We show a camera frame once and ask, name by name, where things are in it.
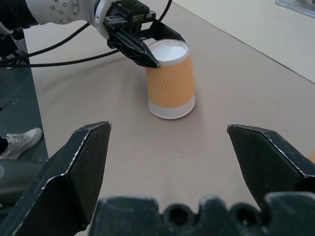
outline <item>floor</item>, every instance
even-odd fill
[[[31,69],[0,68],[0,107],[1,137],[5,137],[7,133],[26,132],[35,127],[42,129]],[[47,161],[45,138],[23,153],[20,159]]]

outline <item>shoe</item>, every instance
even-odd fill
[[[6,57],[7,60],[10,60],[10,59],[13,59],[13,58],[15,58],[15,56],[14,56],[13,54],[10,54],[10,55],[8,55],[8,56]],[[9,65],[17,65],[19,62],[20,62],[20,61],[17,60],[17,61],[15,61],[15,62],[10,62],[10,63],[8,63],[8,64],[9,64]],[[11,70],[11,69],[14,69],[14,67],[7,67],[7,69],[8,69],[8,70]]]
[[[35,146],[43,131],[40,128],[31,129],[23,134],[7,134],[8,147],[0,154],[0,159],[18,159],[23,152]]]

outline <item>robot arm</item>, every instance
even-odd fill
[[[35,25],[68,24],[85,20],[126,57],[144,67],[158,68],[145,39],[184,39],[156,19],[155,12],[138,0],[0,0],[0,34]],[[152,22],[149,29],[142,24]]]
[[[85,20],[108,39],[96,12],[105,17],[113,2],[115,0],[0,0],[0,33],[11,34],[15,29],[50,22],[64,25]]]

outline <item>orange paper cup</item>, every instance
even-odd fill
[[[149,109],[157,117],[177,119],[195,106],[189,47],[178,40],[160,40],[149,46],[161,67],[146,68]]]

